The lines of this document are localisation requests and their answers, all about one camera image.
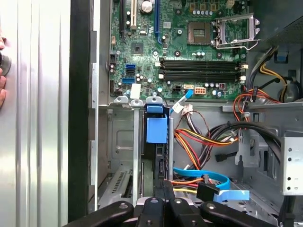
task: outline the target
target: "cpu socket lever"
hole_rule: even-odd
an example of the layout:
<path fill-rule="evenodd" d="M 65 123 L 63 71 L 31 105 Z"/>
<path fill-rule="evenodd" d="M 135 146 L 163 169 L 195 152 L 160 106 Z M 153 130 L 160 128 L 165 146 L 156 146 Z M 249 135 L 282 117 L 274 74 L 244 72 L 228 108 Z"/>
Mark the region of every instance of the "cpu socket lever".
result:
<path fill-rule="evenodd" d="M 234 39 L 232 41 L 226 40 L 226 31 L 229 23 L 237 22 L 240 20 L 248 20 L 249 28 L 248 28 L 248 37 L 244 39 Z M 259 33 L 260 28 L 257 28 L 260 24 L 260 21 L 254 18 L 253 13 L 244 14 L 244 15 L 236 15 L 233 17 L 223 17 L 217 18 L 213 22 L 213 26 L 216 27 L 218 36 L 212 41 L 212 44 L 215 45 L 216 49 L 236 49 L 236 48 L 245 48 L 247 51 L 254 48 L 258 45 L 259 39 L 255 39 L 256 35 Z M 245 43 L 254 44 L 251 47 L 247 47 Z"/>

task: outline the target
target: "hand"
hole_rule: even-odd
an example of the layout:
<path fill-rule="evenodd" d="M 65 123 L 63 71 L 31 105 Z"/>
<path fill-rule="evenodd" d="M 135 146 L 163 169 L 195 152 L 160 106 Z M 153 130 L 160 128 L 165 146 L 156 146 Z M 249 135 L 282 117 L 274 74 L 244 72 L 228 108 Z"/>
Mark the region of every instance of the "hand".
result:
<path fill-rule="evenodd" d="M 0 36 L 0 50 L 2 50 L 4 47 L 5 47 L 4 41 Z M 6 96 L 6 90 L 4 90 L 5 82 L 6 82 L 6 78 L 2 76 L 2 69 L 0 69 L 0 108 Z"/>

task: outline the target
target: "motherboard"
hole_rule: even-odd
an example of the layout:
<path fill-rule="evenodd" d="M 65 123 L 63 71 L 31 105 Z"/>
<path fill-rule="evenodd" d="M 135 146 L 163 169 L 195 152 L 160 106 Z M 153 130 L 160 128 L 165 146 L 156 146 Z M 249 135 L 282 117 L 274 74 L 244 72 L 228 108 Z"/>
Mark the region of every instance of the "motherboard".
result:
<path fill-rule="evenodd" d="M 248 9 L 246 0 L 112 0 L 111 96 L 130 97 L 136 83 L 140 99 L 176 100 L 193 89 L 193 99 L 234 100 L 247 53 L 237 41 L 249 36 L 249 21 L 225 18 Z"/>

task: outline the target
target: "blue sata port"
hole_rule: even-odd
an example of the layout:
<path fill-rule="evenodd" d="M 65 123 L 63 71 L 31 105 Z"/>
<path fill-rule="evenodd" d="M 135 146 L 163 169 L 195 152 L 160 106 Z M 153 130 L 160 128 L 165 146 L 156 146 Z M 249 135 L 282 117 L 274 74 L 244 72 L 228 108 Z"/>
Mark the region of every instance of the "blue sata port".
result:
<path fill-rule="evenodd" d="M 134 84 L 135 80 L 134 78 L 123 78 L 122 83 L 123 84 Z"/>
<path fill-rule="evenodd" d="M 126 74 L 135 74 L 136 73 L 136 65 L 135 64 L 126 64 L 125 65 L 125 73 Z"/>

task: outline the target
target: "green circuit board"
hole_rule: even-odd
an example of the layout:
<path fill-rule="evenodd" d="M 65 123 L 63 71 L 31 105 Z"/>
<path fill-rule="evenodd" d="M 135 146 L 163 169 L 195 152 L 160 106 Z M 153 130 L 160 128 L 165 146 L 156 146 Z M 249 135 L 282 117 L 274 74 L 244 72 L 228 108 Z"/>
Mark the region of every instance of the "green circuit board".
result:
<path fill-rule="evenodd" d="M 130 20 L 126 13 L 131 11 L 132 1 L 125 0 L 125 23 Z M 245 49 L 218 51 L 211 46 L 210 42 L 207 44 L 190 44 L 188 31 L 192 28 L 194 35 L 204 38 L 205 33 L 209 33 L 209 38 L 212 39 L 215 32 L 212 26 L 205 27 L 204 30 L 195 30 L 196 22 L 211 25 L 211 22 L 217 17 L 246 14 L 247 2 L 236 1 L 237 4 L 243 6 L 240 12 L 235 12 L 234 9 L 226 7 L 227 0 L 150 1 L 153 3 L 153 12 L 148 15 L 140 12 L 143 0 L 136 1 L 137 28 L 133 30 L 125 24 L 123 27 L 125 30 L 122 34 L 120 29 L 121 1 L 112 2 L 110 56 L 114 59 L 109 62 L 115 61 L 115 65 L 109 73 L 111 96 L 129 95 L 131 84 L 123 82 L 123 79 L 128 78 L 131 79 L 130 81 L 134 80 L 135 83 L 141 84 L 141 99 L 155 95 L 155 93 L 161 93 L 160 95 L 165 99 L 179 99 L 186 92 L 184 85 L 190 85 L 193 88 L 205 87 L 205 93 L 194 94 L 193 99 L 234 100 L 241 92 L 241 85 L 238 81 L 225 82 L 221 88 L 216 87 L 220 83 L 219 81 L 212 83 L 209 80 L 207 84 L 199 79 L 186 81 L 186 78 L 184 80 L 167 81 L 159 78 L 159 67 L 156 64 L 159 62 L 159 58 L 176 61 L 245 62 Z M 160 4 L 159 38 L 155 34 L 155 1 Z M 243 39 L 247 36 L 247 30 L 248 23 L 245 20 L 229 23 L 225 32 L 226 40 Z M 131 76 L 125 74 L 127 64 L 133 64 L 136 67 L 135 73 Z M 174 91 L 176 87 L 181 89 L 180 92 Z M 220 96 L 214 96 L 214 90 L 216 90 L 216 94 L 220 92 Z"/>

